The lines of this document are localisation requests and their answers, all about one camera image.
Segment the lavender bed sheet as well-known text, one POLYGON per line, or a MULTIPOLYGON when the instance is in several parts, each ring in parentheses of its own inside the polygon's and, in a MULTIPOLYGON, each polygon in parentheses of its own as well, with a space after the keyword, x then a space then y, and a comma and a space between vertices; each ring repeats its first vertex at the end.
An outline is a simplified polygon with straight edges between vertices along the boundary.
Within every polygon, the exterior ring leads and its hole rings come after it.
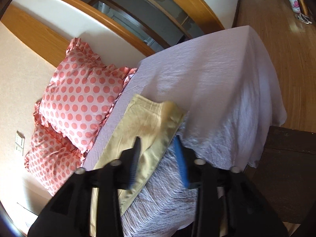
MULTIPOLYGON (((135 94, 185 110, 182 143, 213 166, 257 167, 271 126, 287 113, 275 68, 250 26, 200 36, 142 60, 101 128, 85 168, 92 169, 135 94)), ((193 222, 197 192, 183 187, 174 149, 122 215, 125 236, 172 236, 193 222)))

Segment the dark brown wooden cabinet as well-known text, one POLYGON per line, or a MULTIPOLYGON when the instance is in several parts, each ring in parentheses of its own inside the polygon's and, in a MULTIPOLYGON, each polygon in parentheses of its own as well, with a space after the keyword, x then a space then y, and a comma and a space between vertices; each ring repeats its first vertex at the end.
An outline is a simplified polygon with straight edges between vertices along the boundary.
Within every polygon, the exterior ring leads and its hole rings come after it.
POLYGON ((279 217, 302 223, 315 202, 315 133, 272 126, 252 181, 279 217))

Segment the floral can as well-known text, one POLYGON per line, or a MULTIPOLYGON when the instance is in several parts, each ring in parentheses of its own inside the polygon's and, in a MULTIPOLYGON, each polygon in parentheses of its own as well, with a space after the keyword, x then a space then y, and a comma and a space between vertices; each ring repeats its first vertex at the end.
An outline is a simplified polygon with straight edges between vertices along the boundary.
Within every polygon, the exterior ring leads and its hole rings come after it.
POLYGON ((301 12, 298 0, 289 0, 289 2, 294 13, 301 12))

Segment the polka dot pillow near window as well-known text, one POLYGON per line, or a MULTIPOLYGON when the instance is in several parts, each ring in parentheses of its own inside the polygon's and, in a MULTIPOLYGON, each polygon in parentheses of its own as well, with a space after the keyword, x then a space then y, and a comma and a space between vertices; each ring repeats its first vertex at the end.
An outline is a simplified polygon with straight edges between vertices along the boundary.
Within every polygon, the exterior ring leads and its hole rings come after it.
POLYGON ((81 166, 80 151, 57 133, 40 114, 40 104, 35 103, 33 113, 35 128, 29 151, 25 155, 25 168, 48 191, 55 195, 73 172, 81 166))

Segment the beige khaki pants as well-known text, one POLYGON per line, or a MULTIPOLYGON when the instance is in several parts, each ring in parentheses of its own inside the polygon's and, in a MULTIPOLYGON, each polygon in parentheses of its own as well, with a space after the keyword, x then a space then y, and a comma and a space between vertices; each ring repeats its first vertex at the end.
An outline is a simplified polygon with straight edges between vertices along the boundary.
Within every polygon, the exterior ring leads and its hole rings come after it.
POLYGON ((172 101, 156 103, 135 94, 94 166, 95 169, 100 169, 118 159, 122 151, 131 148, 135 138, 140 137, 141 152, 134 183, 128 190, 118 191, 125 236, 133 234, 128 223, 142 218, 141 213, 133 215, 128 209, 155 172, 185 114, 186 112, 172 101))

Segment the polka dot pillow near door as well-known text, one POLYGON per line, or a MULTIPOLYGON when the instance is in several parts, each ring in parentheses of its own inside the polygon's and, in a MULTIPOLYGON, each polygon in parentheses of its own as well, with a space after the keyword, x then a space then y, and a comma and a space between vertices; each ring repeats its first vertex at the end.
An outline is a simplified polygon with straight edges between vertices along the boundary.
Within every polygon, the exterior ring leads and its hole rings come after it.
POLYGON ((136 71, 105 65, 88 43, 73 38, 42 96, 41 124, 89 152, 136 71))

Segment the wooden door frame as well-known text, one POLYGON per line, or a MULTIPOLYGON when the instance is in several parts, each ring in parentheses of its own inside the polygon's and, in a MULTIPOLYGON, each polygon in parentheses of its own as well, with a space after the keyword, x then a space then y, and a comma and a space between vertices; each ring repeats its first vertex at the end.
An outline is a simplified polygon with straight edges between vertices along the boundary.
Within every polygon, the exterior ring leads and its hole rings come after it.
POLYGON ((145 56, 224 29, 204 0, 61 0, 105 25, 145 56))

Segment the white wall outlet plate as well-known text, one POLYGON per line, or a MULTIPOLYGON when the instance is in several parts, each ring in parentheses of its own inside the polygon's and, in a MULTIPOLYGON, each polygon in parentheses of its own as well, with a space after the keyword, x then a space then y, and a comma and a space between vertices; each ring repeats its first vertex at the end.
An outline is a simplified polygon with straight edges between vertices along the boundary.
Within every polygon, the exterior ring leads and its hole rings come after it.
POLYGON ((25 137, 19 131, 16 131, 16 138, 15 138, 15 148, 18 154, 24 154, 24 144, 25 144, 25 137))

